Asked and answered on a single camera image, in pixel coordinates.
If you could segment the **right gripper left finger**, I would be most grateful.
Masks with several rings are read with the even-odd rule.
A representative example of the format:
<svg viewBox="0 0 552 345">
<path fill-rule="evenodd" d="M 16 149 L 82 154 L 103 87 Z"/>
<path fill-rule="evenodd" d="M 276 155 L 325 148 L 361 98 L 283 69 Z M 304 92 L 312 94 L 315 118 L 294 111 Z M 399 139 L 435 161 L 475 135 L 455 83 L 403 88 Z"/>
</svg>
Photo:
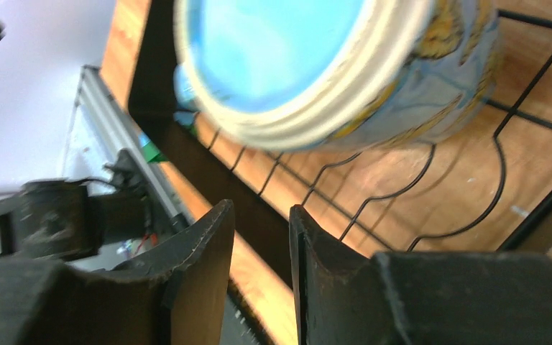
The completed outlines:
<svg viewBox="0 0 552 345">
<path fill-rule="evenodd" d="M 234 222 L 220 201 L 112 270 L 0 259 L 0 344 L 217 344 Z"/>
</svg>

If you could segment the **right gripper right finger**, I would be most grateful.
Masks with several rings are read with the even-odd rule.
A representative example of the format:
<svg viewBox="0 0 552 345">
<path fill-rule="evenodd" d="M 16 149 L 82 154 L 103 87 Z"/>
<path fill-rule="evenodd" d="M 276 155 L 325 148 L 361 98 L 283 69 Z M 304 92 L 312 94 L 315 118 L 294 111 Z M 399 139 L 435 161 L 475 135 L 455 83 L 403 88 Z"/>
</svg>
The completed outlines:
<svg viewBox="0 0 552 345">
<path fill-rule="evenodd" d="M 552 260 L 519 252 L 365 257 L 289 217 L 301 344 L 552 344 Z"/>
</svg>

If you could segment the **blue butterfly mug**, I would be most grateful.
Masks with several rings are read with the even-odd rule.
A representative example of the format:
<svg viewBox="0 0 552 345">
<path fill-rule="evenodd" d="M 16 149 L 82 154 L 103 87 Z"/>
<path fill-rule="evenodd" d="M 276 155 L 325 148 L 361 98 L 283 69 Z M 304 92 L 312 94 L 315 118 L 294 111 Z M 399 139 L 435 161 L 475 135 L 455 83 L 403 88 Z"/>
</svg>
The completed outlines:
<svg viewBox="0 0 552 345">
<path fill-rule="evenodd" d="M 178 1 L 179 102 L 259 150 L 436 143 L 492 94 L 493 1 Z"/>
</svg>

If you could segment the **blue green striped sponge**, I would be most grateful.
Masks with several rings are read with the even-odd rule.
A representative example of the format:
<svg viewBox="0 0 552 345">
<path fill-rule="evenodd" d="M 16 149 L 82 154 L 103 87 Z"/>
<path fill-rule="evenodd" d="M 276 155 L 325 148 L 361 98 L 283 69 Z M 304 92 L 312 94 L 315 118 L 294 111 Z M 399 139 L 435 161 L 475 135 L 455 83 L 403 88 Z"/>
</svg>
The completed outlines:
<svg viewBox="0 0 552 345">
<path fill-rule="evenodd" d="M 194 137 L 197 137 L 198 136 L 198 131 L 196 129 L 197 115 L 198 114 L 194 112 L 177 111 L 173 114 L 173 118 L 175 122 L 177 122 L 179 125 L 182 125 Z M 148 163 L 167 161 L 166 156 L 163 155 L 163 153 L 157 148 L 157 146 L 150 140 L 150 138 L 144 132 L 139 133 L 138 140 L 142 148 L 143 157 Z"/>
</svg>

